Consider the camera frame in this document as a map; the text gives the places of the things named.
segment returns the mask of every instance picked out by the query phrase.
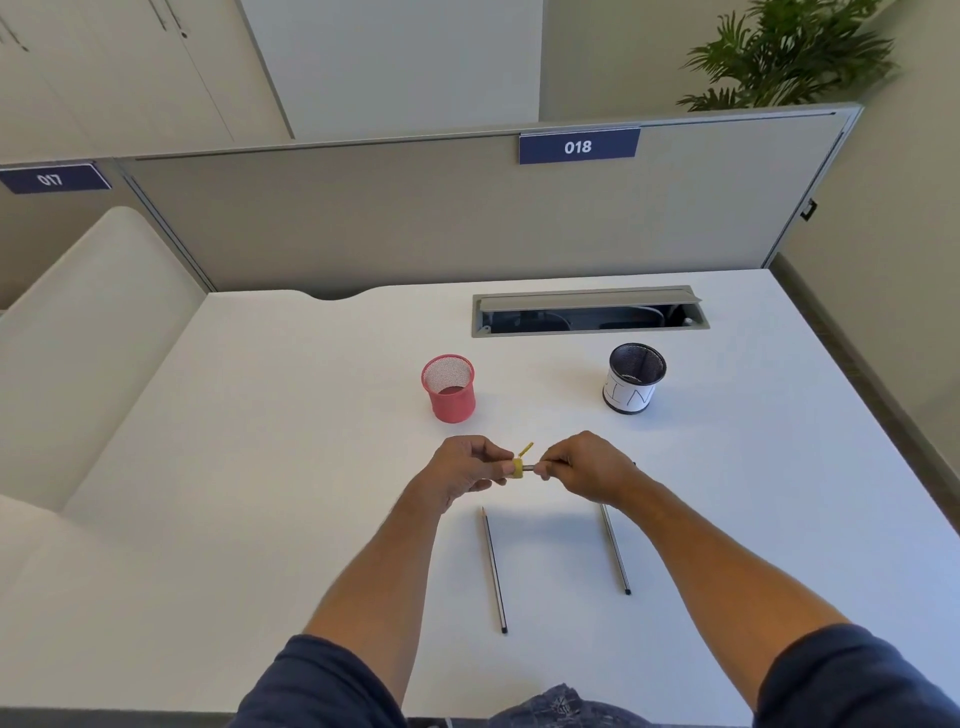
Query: baseboard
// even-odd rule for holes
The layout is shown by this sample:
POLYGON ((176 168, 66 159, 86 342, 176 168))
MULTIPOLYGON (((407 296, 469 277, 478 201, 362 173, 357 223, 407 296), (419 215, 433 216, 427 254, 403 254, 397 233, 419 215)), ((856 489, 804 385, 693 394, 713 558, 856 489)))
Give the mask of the baseboard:
POLYGON ((797 272, 797 269, 791 265, 783 255, 777 255, 770 265, 771 271, 781 280, 788 281, 804 297, 804 301, 810 306, 814 313, 819 316, 824 324, 830 329, 830 333, 844 349, 845 353, 853 360, 857 368, 863 374, 869 386, 874 390, 877 397, 890 410, 894 418, 903 428, 906 435, 913 441, 917 449, 926 458, 928 464, 944 479, 947 487, 958 497, 960 497, 960 473, 956 473, 949 463, 944 459, 934 445, 926 439, 923 432, 917 427, 913 418, 906 413, 900 406, 900 403, 894 398, 890 391, 884 386, 883 382, 876 375, 867 361, 860 355, 850 339, 844 334, 843 330, 837 326, 836 321, 830 316, 827 309, 820 303, 820 300, 806 285, 804 279, 797 272))

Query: red mesh pencil holder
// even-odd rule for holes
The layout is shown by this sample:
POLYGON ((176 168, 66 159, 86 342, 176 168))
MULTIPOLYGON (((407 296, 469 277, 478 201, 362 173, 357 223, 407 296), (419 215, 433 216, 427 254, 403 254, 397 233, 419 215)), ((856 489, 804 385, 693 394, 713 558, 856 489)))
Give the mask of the red mesh pencil holder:
POLYGON ((423 367, 420 382, 441 422, 461 423, 473 414, 473 365, 459 354, 445 353, 430 359, 423 367))

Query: red rim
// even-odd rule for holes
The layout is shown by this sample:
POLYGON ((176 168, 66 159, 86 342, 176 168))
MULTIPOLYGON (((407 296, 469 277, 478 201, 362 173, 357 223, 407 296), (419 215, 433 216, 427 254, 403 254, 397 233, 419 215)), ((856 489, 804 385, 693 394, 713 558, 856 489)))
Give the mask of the red rim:
POLYGON ((440 356, 434 356, 432 359, 430 359, 430 361, 423 365, 423 369, 420 372, 420 384, 422 385, 423 389, 426 390, 427 394, 432 395, 433 397, 456 397, 463 392, 464 389, 458 390, 457 392, 450 392, 448 395, 442 395, 440 392, 431 392, 429 387, 426 385, 426 370, 428 370, 430 365, 435 361, 440 361, 441 359, 460 359, 461 361, 466 362, 467 366, 470 368, 470 381, 464 385, 464 389, 467 389, 473 383, 473 376, 475 372, 473 371, 473 365, 470 364, 469 359, 467 359, 465 356, 461 356, 458 353, 442 353, 440 356))

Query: navy blue sleeve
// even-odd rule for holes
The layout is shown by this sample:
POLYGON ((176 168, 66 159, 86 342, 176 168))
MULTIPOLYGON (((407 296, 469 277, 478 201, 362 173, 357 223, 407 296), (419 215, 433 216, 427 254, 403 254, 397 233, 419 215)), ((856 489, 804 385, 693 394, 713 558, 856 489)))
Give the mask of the navy blue sleeve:
POLYGON ((228 728, 405 728, 383 683, 349 650, 297 635, 241 701, 228 728))
POLYGON ((863 627, 836 624, 787 647, 770 668, 755 728, 957 728, 960 709, 863 627))

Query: blue sign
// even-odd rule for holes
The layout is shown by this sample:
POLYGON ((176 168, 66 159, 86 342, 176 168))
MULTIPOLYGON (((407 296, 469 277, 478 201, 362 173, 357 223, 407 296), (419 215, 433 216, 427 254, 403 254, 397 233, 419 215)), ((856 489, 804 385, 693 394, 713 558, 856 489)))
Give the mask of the blue sign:
POLYGON ((640 128, 599 129, 593 132, 524 133, 520 135, 520 164, 586 161, 636 156, 640 128))
POLYGON ((110 189, 110 183, 92 162, 60 164, 55 167, 0 169, 0 182, 3 182, 14 195, 110 189))

